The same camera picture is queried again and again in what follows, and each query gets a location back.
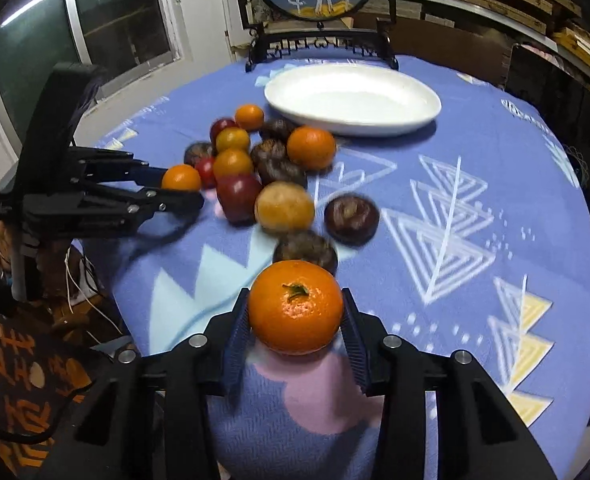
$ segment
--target tangerine stem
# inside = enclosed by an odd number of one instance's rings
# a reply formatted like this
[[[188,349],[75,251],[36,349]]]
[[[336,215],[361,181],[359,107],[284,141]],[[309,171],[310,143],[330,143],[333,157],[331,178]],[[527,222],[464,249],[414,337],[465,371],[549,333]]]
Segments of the tangerine stem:
[[[297,296],[306,296],[308,297],[308,289],[303,286],[301,283],[291,283],[290,285],[281,285],[284,288],[287,288],[290,295],[288,296],[288,302],[294,300]]]

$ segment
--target window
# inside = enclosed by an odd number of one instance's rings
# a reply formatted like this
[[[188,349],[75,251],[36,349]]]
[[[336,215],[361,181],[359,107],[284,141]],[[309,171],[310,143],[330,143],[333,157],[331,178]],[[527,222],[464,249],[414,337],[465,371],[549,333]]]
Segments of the window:
[[[54,65],[80,59],[107,69],[104,96],[171,62],[158,0],[11,0],[6,5],[0,14],[0,107],[21,142]]]
[[[64,0],[11,0],[0,14],[0,94],[21,141],[59,61],[79,62]]]
[[[157,0],[75,0],[91,61],[110,78],[170,51]]]

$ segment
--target tangerine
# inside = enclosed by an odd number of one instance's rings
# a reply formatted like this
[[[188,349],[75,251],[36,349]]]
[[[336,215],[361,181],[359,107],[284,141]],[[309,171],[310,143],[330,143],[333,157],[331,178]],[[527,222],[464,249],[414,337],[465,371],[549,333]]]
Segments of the tangerine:
[[[242,150],[247,152],[251,145],[251,138],[248,132],[241,128],[224,128],[215,141],[217,153],[223,153],[226,150]]]
[[[224,176],[248,174],[253,171],[254,167],[250,156],[242,150],[226,150],[217,155],[213,164],[213,173],[216,180]]]
[[[178,164],[168,168],[162,177],[162,189],[178,191],[199,191],[201,189],[200,174],[188,164]]]
[[[300,126],[288,138],[288,158],[307,170],[323,170],[331,165],[337,145],[330,132]]]
[[[264,125],[264,110],[257,105],[242,105],[235,112],[235,122],[249,132],[258,130]]]
[[[283,354],[308,354],[328,345],[343,312],[342,291],[332,274],[302,260],[268,266],[248,295],[254,334]]]

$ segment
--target blue tablecloth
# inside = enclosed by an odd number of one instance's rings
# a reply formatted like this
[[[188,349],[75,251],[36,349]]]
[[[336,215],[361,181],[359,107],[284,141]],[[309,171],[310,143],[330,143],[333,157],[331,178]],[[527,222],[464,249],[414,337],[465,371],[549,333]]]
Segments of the blue tablecloth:
[[[408,136],[340,140],[332,173],[309,180],[315,226],[323,230],[320,212],[340,192],[377,203],[375,238],[357,251],[338,248],[340,285],[421,350],[470,350],[562,478],[590,412],[590,219],[577,179],[530,105],[453,70],[399,61],[437,92],[441,114]],[[266,105],[266,82],[307,62],[320,61],[280,60],[252,73],[232,64],[174,90],[99,146],[154,166],[180,163],[215,118]],[[228,225],[213,192],[179,240],[151,241],[175,228],[158,215],[136,238],[87,244],[144,354],[172,348],[230,309],[275,245],[257,227]],[[341,341],[293,360],[255,343],[243,381],[235,402],[210,401],[218,459],[236,478],[368,477],[381,401],[358,394]],[[429,479],[435,418],[427,394]]]

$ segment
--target oval plate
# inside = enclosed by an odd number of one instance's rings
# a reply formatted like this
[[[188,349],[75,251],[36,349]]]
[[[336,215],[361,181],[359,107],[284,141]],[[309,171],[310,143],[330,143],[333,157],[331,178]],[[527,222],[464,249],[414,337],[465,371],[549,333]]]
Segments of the oval plate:
[[[441,111],[439,96],[421,81],[389,68],[351,63],[282,72],[264,95],[290,120],[346,136],[408,134]]]

